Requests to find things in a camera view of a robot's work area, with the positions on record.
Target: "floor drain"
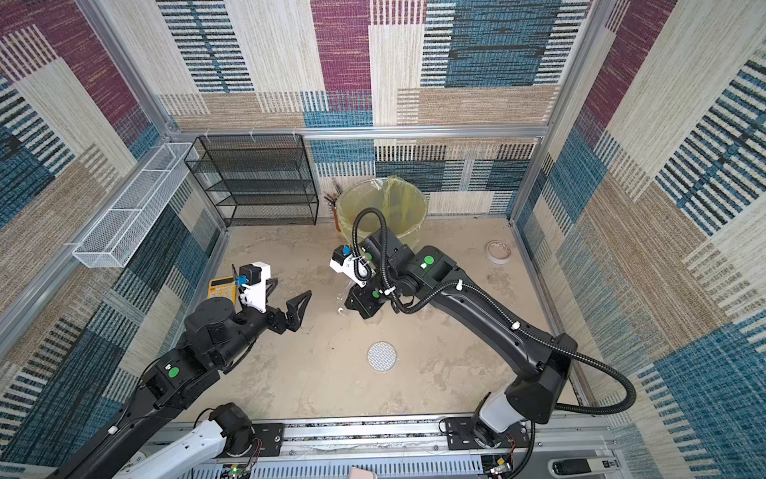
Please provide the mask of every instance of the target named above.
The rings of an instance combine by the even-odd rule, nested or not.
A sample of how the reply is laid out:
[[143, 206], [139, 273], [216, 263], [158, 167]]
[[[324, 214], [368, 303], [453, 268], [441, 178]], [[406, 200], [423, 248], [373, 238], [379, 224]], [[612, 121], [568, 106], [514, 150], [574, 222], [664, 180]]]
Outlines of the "floor drain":
[[396, 349], [385, 341], [375, 343], [367, 350], [367, 362], [375, 371], [386, 372], [396, 363]]

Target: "metal frame bar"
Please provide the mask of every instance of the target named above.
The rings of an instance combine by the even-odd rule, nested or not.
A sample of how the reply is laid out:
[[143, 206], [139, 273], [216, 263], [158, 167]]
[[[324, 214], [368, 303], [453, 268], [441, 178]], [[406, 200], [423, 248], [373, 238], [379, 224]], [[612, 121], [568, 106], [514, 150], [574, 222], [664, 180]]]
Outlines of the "metal frame bar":
[[503, 138], [540, 137], [548, 126], [532, 125], [446, 125], [446, 126], [355, 126], [344, 128], [253, 128], [227, 130], [184, 130], [170, 133], [173, 141], [193, 141], [206, 135], [301, 135], [304, 139], [384, 138]]
[[553, 106], [553, 111], [551, 112], [548, 121], [550, 131], [548, 131], [548, 134], [545, 135], [535, 149], [535, 152], [532, 154], [532, 161], [530, 161], [529, 166], [527, 166], [526, 173], [522, 179], [522, 184], [519, 187], [519, 194], [516, 195], [516, 201], [513, 203], [513, 208], [511, 209], [511, 214], [509, 216], [511, 222], [516, 222], [521, 215], [524, 203], [526, 203], [529, 198], [532, 186], [535, 184], [540, 168], [542, 168], [542, 163], [548, 155], [548, 145], [551, 142], [553, 133], [555, 133], [558, 128], [558, 121], [561, 118], [561, 115], [569, 108], [572, 93], [582, 81], [582, 77], [585, 73], [585, 65], [588, 64], [588, 60], [593, 54], [593, 45], [601, 33], [601, 29], [606, 25], [615, 2], [616, 0], [599, 0], [594, 6], [593, 13], [587, 20], [588, 23], [584, 26], [582, 42], [574, 53], [571, 71], [564, 79], [564, 84], [561, 86], [561, 93], [558, 95], [558, 99]]
[[[301, 459], [402, 458], [422, 455], [503, 454], [505, 448], [450, 451], [447, 436], [439, 431], [442, 418], [460, 414], [422, 414], [306, 419], [259, 419], [253, 424], [285, 424], [280, 455], [259, 461]], [[173, 442], [187, 432], [191, 422], [172, 422], [145, 444], [149, 453]], [[604, 417], [554, 411], [548, 424], [536, 425], [535, 451], [560, 451], [572, 448], [612, 451], [618, 447], [609, 422]], [[231, 463], [230, 458], [217, 459]]]
[[117, 66], [117, 70], [123, 76], [128, 88], [133, 92], [133, 96], [138, 100], [146, 116], [159, 131], [160, 136], [167, 136], [174, 129], [173, 122], [168, 116], [165, 108], [159, 102], [159, 98], [154, 95], [147, 87], [143, 78], [139, 74], [133, 60], [130, 59], [122, 42], [115, 33], [115, 28], [110, 23], [107, 15], [98, 0], [74, 0], [90, 27], [96, 32], [96, 36], [101, 40], [104, 50], [108, 53], [112, 62]]

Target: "white wire basket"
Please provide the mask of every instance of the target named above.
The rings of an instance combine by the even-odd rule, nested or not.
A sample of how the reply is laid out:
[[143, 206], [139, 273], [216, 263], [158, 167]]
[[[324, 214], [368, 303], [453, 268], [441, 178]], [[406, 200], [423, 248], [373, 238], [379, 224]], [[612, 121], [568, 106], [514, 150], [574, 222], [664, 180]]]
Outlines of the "white wire basket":
[[74, 257], [87, 267], [125, 267], [188, 174], [191, 143], [166, 143], [85, 235]]

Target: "black bracket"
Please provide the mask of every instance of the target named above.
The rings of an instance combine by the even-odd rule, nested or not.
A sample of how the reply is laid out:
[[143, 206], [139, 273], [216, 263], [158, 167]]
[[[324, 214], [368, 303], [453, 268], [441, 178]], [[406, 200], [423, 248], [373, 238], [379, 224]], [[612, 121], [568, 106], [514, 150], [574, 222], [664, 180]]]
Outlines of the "black bracket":
[[303, 314], [306, 313], [306, 307], [309, 306], [311, 299], [311, 290], [301, 293], [291, 300], [287, 300], [287, 329], [297, 331], [303, 324]]
[[293, 299], [287, 300], [287, 315], [280, 309], [266, 306], [268, 328], [277, 334], [286, 330], [294, 333], [303, 324], [303, 315], [311, 299], [311, 290], [301, 293]]
[[[276, 458], [279, 457], [280, 451], [282, 450], [282, 441], [284, 438], [284, 429], [285, 425], [281, 422], [268, 422], [263, 424], [253, 424], [253, 442], [252, 444], [255, 445], [258, 443], [258, 439], [260, 439], [260, 456], [262, 458]], [[219, 459], [229, 459], [230, 461], [241, 461], [243, 463], [246, 463], [248, 459], [250, 459], [250, 454], [252, 454], [254, 451], [252, 449], [248, 449], [243, 455], [239, 456], [238, 458], [233, 458], [230, 455], [226, 454], [226, 452], [222, 452], [218, 455], [217, 458]]]
[[377, 285], [373, 279], [367, 281], [365, 287], [354, 284], [349, 290], [349, 295], [345, 299], [343, 306], [347, 310], [358, 311], [363, 320], [371, 318], [385, 304], [386, 299], [380, 293], [378, 298], [373, 295]]
[[[440, 428], [447, 436], [447, 445], [450, 451], [465, 451], [466, 449], [484, 449], [473, 435], [473, 422], [471, 416], [450, 416], [441, 420]], [[498, 449], [510, 449], [513, 438], [517, 448], [529, 446], [529, 431], [526, 426], [515, 422], [508, 428]]]

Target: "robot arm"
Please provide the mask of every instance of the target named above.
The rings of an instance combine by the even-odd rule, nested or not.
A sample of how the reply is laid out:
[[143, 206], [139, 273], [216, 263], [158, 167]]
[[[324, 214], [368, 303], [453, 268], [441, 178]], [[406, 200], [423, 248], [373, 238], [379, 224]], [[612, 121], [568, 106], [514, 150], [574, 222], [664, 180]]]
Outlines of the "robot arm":
[[[485, 397], [474, 413], [473, 436], [481, 445], [497, 446], [508, 427], [521, 420], [531, 421], [532, 426], [546, 424], [555, 408], [614, 414], [632, 406], [636, 396], [630, 381], [611, 367], [577, 353], [577, 343], [569, 335], [553, 337], [525, 322], [478, 287], [454, 259], [438, 248], [424, 246], [414, 253], [387, 228], [380, 211], [374, 208], [362, 211], [355, 225], [368, 213], [378, 216], [381, 229], [361, 245], [356, 244], [354, 231], [354, 244], [335, 249], [331, 260], [336, 271], [365, 280], [352, 286], [345, 306], [369, 318], [387, 302], [391, 302], [394, 311], [403, 313], [414, 313], [430, 304], [473, 331], [516, 373], [516, 379], [504, 391]], [[368, 262], [364, 258], [369, 258], [372, 264], [365, 265]], [[350, 263], [359, 267], [349, 267]], [[372, 269], [376, 271], [374, 275], [364, 275], [364, 271]], [[418, 301], [414, 305], [403, 304], [400, 296]], [[603, 408], [557, 403], [573, 359], [620, 381], [626, 389], [626, 398]]]
[[[250, 284], [261, 281], [255, 275], [258, 266], [253, 266], [241, 268], [241, 274], [244, 272], [253, 281]], [[147, 366], [130, 399], [49, 478], [114, 476], [149, 438], [215, 384], [220, 379], [219, 371], [226, 374], [239, 364], [263, 331], [269, 329], [279, 334], [287, 329], [297, 331], [310, 298], [311, 291], [307, 291], [289, 300], [287, 314], [266, 305], [266, 298], [263, 311], [243, 303], [239, 313], [235, 313], [234, 305], [226, 298], [214, 297], [200, 303], [194, 313], [184, 319], [186, 331], [175, 347]], [[206, 444], [208, 454], [221, 453], [218, 450], [221, 434], [225, 439], [222, 450], [239, 454], [253, 447], [250, 420], [234, 403], [217, 408], [211, 413], [211, 420], [214, 424], [206, 421], [200, 427], [208, 433], [216, 428], [221, 432], [214, 448], [211, 442]], [[204, 460], [205, 453], [198, 453], [195, 459]], [[147, 467], [142, 467], [142, 472], [146, 471]]]

